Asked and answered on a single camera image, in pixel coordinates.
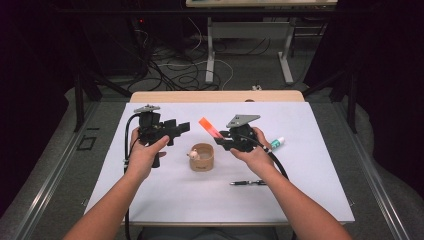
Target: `person's left hand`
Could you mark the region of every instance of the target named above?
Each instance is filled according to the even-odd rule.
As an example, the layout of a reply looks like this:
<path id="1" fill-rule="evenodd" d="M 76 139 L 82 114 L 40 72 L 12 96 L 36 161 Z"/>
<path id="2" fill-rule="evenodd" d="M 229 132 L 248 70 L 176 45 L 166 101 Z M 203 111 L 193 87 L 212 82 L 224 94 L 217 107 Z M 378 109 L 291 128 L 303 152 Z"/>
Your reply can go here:
<path id="1" fill-rule="evenodd" d="M 169 137 L 164 136 L 150 146 L 145 146 L 138 140 L 138 128 L 131 134 L 130 161 L 126 175 L 136 177 L 140 182 L 146 179 L 151 171 L 155 155 L 166 146 Z M 166 152 L 159 152 L 159 157 L 165 156 Z"/>

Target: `person's right arm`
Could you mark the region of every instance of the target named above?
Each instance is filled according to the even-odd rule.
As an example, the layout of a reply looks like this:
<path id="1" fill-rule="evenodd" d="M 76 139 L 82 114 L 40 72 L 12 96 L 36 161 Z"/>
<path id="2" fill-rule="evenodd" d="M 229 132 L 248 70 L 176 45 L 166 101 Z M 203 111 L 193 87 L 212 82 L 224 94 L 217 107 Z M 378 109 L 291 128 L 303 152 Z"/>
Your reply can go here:
<path id="1" fill-rule="evenodd" d="M 271 148 L 263 132 L 258 128 L 254 130 L 259 142 Z M 257 147 L 249 153 L 237 149 L 230 151 L 265 181 L 299 239 L 352 239 L 329 212 L 281 175 L 262 148 Z"/>

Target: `dark fabric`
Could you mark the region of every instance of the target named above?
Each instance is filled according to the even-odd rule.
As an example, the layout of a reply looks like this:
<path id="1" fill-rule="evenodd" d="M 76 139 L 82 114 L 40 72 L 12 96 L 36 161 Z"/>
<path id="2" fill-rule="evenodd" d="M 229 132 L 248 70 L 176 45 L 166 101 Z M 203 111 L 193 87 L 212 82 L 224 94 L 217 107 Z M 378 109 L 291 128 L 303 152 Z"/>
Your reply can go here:
<path id="1" fill-rule="evenodd" d="M 347 2 L 360 6 L 363 1 L 340 4 Z M 370 115 L 376 161 L 423 197 L 424 10 L 418 0 L 390 4 L 384 24 L 372 29 L 377 41 L 363 58 L 357 101 Z M 314 86 L 341 69 L 358 51 L 355 46 L 370 26 L 367 23 L 331 22 L 305 83 Z"/>
<path id="2" fill-rule="evenodd" d="M 0 6 L 0 183 L 3 215 L 56 130 L 72 76 L 37 1 Z"/>

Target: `hand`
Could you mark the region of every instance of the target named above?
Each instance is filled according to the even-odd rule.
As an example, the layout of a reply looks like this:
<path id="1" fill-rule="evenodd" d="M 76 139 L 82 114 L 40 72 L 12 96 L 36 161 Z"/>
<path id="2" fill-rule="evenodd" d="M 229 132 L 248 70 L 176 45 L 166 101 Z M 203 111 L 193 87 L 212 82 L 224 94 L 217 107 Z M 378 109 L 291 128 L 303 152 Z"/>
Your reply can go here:
<path id="1" fill-rule="evenodd" d="M 271 149 L 271 145 L 266 140 L 264 133 L 259 128 L 252 127 L 252 129 L 255 131 L 259 142 L 265 145 L 267 148 Z M 245 162 L 249 169 L 262 179 L 265 178 L 269 171 L 277 171 L 277 169 L 274 167 L 274 162 L 272 159 L 259 146 L 250 152 L 240 152 L 235 148 L 230 149 L 230 152 L 236 158 Z"/>
<path id="2" fill-rule="evenodd" d="M 138 128 L 134 129 L 131 134 L 130 161 L 125 175 L 134 176 L 139 181 L 145 180 L 151 171 L 155 155 L 166 146 L 169 142 L 169 137 L 164 136 L 156 143 L 145 146 L 138 140 Z M 166 155 L 166 152 L 159 152 L 159 157 Z"/>

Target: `person's left arm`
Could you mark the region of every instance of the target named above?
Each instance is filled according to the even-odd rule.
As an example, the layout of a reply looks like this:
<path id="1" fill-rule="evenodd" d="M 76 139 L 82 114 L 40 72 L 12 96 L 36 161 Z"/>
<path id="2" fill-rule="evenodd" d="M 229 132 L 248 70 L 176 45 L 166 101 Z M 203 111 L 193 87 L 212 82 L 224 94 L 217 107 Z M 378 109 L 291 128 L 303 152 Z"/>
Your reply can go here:
<path id="1" fill-rule="evenodd" d="M 64 239 L 113 239 L 141 183 L 149 176 L 156 153 L 166 146 L 168 136 L 145 147 L 133 130 L 127 172 L 66 234 Z"/>

